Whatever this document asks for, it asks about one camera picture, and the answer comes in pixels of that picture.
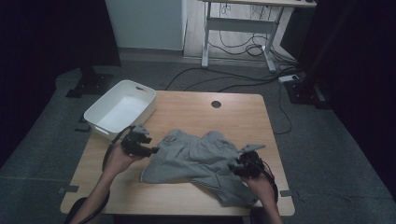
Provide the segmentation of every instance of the white desk frame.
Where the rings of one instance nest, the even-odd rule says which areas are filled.
[[[284,6],[290,7],[314,7],[316,4],[305,3],[304,0],[296,1],[302,4],[298,4],[296,6],[295,3],[292,4],[291,1],[279,1],[278,4],[276,2],[269,1],[204,1],[207,2],[207,15],[206,15],[206,23],[205,23],[205,41],[202,50],[202,67],[208,67],[209,61],[209,31],[234,31],[234,32],[244,32],[244,33],[258,33],[258,34],[268,34],[269,39],[266,42],[265,46],[262,46],[262,52],[265,57],[265,61],[267,61],[268,68],[271,73],[276,72],[276,67],[274,65],[274,59],[270,54],[271,46],[274,42],[274,38],[276,35],[277,27],[279,26],[280,18],[283,14]],[[270,6],[278,6],[279,11],[276,15],[276,19],[274,21],[254,21],[254,20],[239,20],[239,19],[229,19],[229,18],[214,18],[210,16],[210,11],[212,8],[212,2],[214,3],[237,3],[237,4],[254,4],[254,5],[270,5]]]

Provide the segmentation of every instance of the table hole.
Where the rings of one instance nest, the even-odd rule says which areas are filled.
[[[221,107],[221,103],[220,103],[219,101],[213,101],[213,102],[212,102],[212,106],[213,106],[214,108],[220,108],[220,107]]]

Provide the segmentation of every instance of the wooden table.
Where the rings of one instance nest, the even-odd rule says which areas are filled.
[[[276,147],[271,123],[262,97],[258,94],[157,91],[157,109],[145,126],[152,137],[149,147],[173,129],[203,136],[215,130],[224,134],[238,148],[246,144],[265,144],[259,155],[271,167],[279,190],[288,190],[282,162]],[[220,108],[211,104],[221,103]],[[87,197],[100,174],[103,157],[110,140],[92,133],[70,183],[77,192],[67,192],[61,210],[68,213],[73,203]],[[149,159],[132,164],[118,175],[111,186],[110,200],[104,210],[107,214],[130,215],[193,215],[193,216],[248,216],[249,209],[224,207],[205,188],[191,183],[145,184],[140,175]],[[291,197],[280,197],[281,216],[292,216]]]
[[[202,67],[208,67],[209,57],[209,31],[234,31],[255,34],[268,34],[268,41],[266,45],[262,46],[262,52],[267,61],[268,68],[271,73],[276,72],[274,66],[274,59],[270,54],[271,46],[274,42],[277,27],[279,26],[280,18],[283,14],[284,7],[315,7],[315,1],[308,3],[305,0],[201,0],[207,2],[207,15],[205,22],[205,40],[202,49]],[[229,4],[244,4],[244,5],[260,5],[279,7],[276,19],[274,21],[254,21],[254,20],[239,20],[230,18],[214,18],[211,17],[212,3],[229,3]]]

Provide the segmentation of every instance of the gray shirt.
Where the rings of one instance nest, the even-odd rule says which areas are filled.
[[[158,147],[160,150],[143,171],[143,182],[199,184],[209,188],[225,206],[251,206],[257,202],[250,188],[228,168],[239,154],[221,133],[211,131],[200,138],[173,130]]]

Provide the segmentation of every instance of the table leg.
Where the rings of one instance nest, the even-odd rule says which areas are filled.
[[[274,59],[273,59],[272,55],[270,54],[270,49],[274,42],[277,27],[279,26],[280,18],[282,17],[283,9],[284,9],[283,7],[279,8],[279,12],[277,13],[276,20],[274,21],[274,26],[272,28],[270,38],[268,39],[266,45],[262,46],[262,52],[264,54],[265,61],[267,61],[268,69],[270,70],[271,73],[275,73],[276,68],[274,66]]]
[[[210,10],[212,8],[212,3],[207,3],[207,15],[206,15],[206,23],[205,23],[205,41],[204,46],[202,48],[202,67],[207,68],[209,61],[209,49],[207,42],[209,41],[209,28],[207,27],[208,20],[210,20]]]

